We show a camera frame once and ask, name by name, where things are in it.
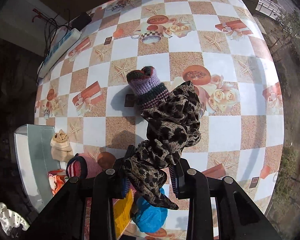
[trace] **blue plastic bag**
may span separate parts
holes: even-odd
[[[132,220],[138,226],[141,232],[155,233],[166,221],[168,209],[154,207],[148,203],[143,197],[137,200],[138,212],[133,216]]]

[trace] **knitted sock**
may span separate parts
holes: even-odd
[[[100,165],[89,155],[77,153],[67,164],[67,176],[77,176],[81,179],[88,179],[97,176],[102,171]]]
[[[137,97],[137,105],[141,111],[158,106],[168,97],[168,89],[160,82],[152,66],[131,71],[127,74],[127,81]]]

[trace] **power strip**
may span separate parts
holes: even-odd
[[[50,49],[49,55],[44,59],[38,68],[38,76],[44,78],[49,72],[52,66],[57,62],[58,59],[69,49],[73,44],[75,44],[82,32],[77,29],[72,29],[66,36],[64,36],[56,45]]]

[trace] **metal bolt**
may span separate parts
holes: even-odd
[[[71,177],[69,179],[70,183],[76,183],[76,182],[78,182],[78,180],[79,180],[79,178],[77,176]]]
[[[233,179],[231,177],[225,177],[225,182],[228,184],[231,184],[233,182]]]
[[[108,174],[108,175],[113,175],[114,173],[115,173],[114,169],[107,169],[106,170],[106,174]]]
[[[197,171],[195,169],[189,169],[189,170],[187,170],[187,173],[189,175],[195,175],[197,173]]]

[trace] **ground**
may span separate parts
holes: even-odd
[[[273,54],[284,109],[281,170],[266,216],[282,239],[293,239],[300,231],[300,62],[291,46],[274,53],[281,44],[272,45],[283,32],[273,19],[256,17],[267,33],[264,37]]]

